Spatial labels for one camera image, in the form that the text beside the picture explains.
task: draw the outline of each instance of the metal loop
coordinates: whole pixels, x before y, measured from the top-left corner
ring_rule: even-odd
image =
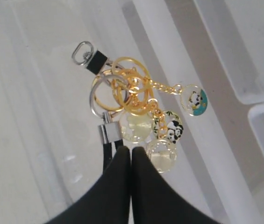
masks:
[[[117,75],[106,75],[106,76],[102,77],[101,79],[99,79],[99,80],[94,84],[94,86],[92,87],[92,89],[91,89],[91,91],[90,91],[90,99],[89,99],[89,101],[90,101],[90,109],[91,109],[91,111],[92,111],[93,114],[95,114],[97,117],[99,117],[99,118],[101,118],[101,119],[103,119],[103,115],[100,114],[100,113],[96,110],[96,108],[95,108],[95,100],[94,100],[94,98],[95,98],[95,92],[96,92],[97,88],[99,87],[99,85],[100,85],[102,82],[104,82],[104,81],[106,81],[107,79],[109,79],[109,78],[119,79],[119,80],[122,81],[123,83],[125,82],[125,79],[122,78],[121,76],[117,76]]]
[[[83,55],[84,61],[79,62],[76,60],[76,55],[83,45],[88,45],[90,47],[90,51],[85,52]],[[94,55],[94,46],[91,44],[91,42],[83,41],[83,42],[79,43],[78,46],[76,47],[76,49],[74,50],[74,52],[72,54],[72,60],[74,61],[75,64],[85,65],[91,60],[93,55]]]

